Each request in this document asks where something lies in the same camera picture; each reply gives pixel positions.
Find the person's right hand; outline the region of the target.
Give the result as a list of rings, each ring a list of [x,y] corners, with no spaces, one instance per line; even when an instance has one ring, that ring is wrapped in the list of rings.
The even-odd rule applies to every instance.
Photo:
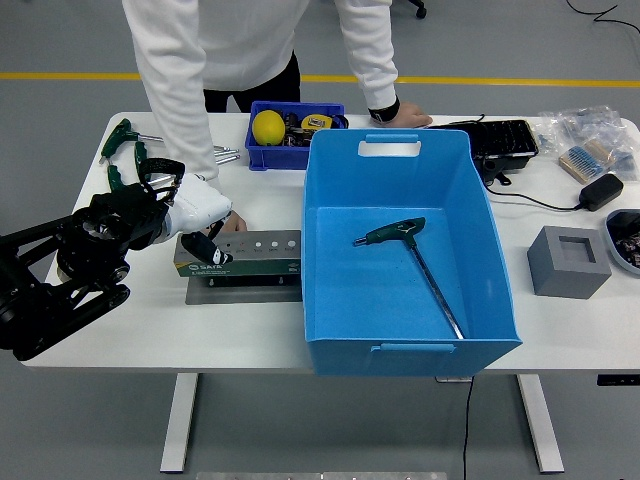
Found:
[[[245,220],[232,210],[224,219],[220,232],[245,232],[248,230]]]

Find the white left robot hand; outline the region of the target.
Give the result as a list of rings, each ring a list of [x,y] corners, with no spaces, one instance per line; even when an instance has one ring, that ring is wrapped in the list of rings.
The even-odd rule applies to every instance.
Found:
[[[203,230],[214,226],[213,237],[221,230],[232,209],[232,202],[199,176],[187,173],[161,224],[155,243],[181,234],[182,246],[194,257],[210,265],[224,265],[233,256],[224,253]]]

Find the person's left hand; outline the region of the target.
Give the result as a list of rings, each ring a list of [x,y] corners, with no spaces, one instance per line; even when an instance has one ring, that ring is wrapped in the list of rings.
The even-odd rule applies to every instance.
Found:
[[[433,123],[431,116],[411,102],[400,102],[398,113],[386,124],[387,128],[422,128]]]

